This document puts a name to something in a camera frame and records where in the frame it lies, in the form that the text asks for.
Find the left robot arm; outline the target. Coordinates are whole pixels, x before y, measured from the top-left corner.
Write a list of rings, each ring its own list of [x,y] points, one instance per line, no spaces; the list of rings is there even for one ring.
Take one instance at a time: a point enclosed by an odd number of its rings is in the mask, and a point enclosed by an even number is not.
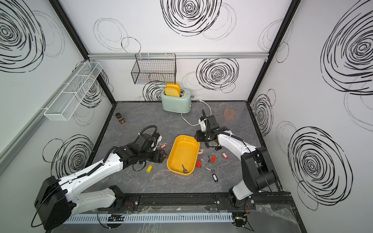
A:
[[[110,148],[103,160],[62,178],[51,176],[44,180],[35,200],[36,216],[41,226],[51,231],[71,216],[92,209],[108,208],[122,192],[115,187],[102,191],[84,191],[103,178],[126,169],[138,162],[162,163],[167,153],[157,146],[162,136],[155,132],[140,132],[135,141]]]

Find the small brown spice bottle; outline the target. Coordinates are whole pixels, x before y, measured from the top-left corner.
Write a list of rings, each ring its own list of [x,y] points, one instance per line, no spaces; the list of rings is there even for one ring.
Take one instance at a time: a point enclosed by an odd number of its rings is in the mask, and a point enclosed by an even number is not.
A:
[[[115,114],[115,117],[116,117],[116,119],[119,121],[119,123],[120,123],[121,125],[125,125],[126,121],[125,121],[125,119],[123,118],[123,116],[122,116],[121,113],[117,112],[117,113]]]

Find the mint green toaster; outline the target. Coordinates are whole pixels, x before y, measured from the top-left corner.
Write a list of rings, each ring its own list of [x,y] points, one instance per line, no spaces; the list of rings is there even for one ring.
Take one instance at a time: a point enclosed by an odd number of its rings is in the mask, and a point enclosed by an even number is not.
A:
[[[163,91],[161,95],[162,108],[168,112],[186,114],[191,111],[191,92],[188,89],[181,89],[181,97],[171,97]]]

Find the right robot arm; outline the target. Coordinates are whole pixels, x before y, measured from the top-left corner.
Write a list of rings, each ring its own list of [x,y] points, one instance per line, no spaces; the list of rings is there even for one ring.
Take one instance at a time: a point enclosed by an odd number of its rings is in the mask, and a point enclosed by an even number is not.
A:
[[[228,149],[241,161],[242,180],[233,186],[229,193],[231,202],[236,203],[264,188],[270,191],[271,185],[278,181],[278,174],[268,150],[246,143],[234,135],[227,127],[220,127],[213,115],[203,115],[199,119],[201,127],[195,134],[198,142],[217,142],[218,146]]]

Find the white mesh wall shelf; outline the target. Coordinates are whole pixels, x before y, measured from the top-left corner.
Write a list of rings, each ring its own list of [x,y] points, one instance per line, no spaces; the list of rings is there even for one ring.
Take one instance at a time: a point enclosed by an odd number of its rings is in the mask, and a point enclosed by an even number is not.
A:
[[[99,62],[81,64],[44,116],[51,121],[68,121],[79,106],[97,107],[103,99],[103,90],[97,81],[102,70]]]

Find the yellow tag key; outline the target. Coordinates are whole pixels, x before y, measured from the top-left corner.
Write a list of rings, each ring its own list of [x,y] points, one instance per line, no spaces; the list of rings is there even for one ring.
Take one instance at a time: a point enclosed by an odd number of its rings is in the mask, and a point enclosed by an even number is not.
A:
[[[151,162],[151,163],[148,165],[146,172],[147,172],[147,173],[151,173],[153,167],[154,167],[154,164],[153,164],[153,162]]]

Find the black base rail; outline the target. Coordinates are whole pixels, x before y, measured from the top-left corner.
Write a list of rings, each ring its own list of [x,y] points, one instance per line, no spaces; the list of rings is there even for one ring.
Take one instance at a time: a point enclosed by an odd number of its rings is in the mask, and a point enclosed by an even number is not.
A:
[[[254,193],[239,201],[230,192],[216,193],[148,193],[123,194],[118,201],[109,207],[101,207],[100,211],[140,211],[153,206],[204,206],[217,210],[243,211],[245,207],[255,210],[257,205],[291,204],[293,197],[289,192],[270,194]]]

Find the yellow plastic storage box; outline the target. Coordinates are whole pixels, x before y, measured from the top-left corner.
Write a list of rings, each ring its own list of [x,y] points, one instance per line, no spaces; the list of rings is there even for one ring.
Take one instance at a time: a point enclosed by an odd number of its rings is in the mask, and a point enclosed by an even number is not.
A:
[[[171,172],[183,176],[189,176],[194,172],[197,163],[200,143],[194,137],[180,135],[173,144],[170,155],[167,160],[167,168]],[[183,173],[182,165],[188,170]]]

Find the yellow toast slice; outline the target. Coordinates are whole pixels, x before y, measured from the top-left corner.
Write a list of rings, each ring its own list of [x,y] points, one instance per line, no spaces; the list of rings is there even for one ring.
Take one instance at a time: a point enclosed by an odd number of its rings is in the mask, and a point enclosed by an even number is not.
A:
[[[165,95],[171,97],[180,97],[181,88],[178,83],[167,83],[165,87]]]

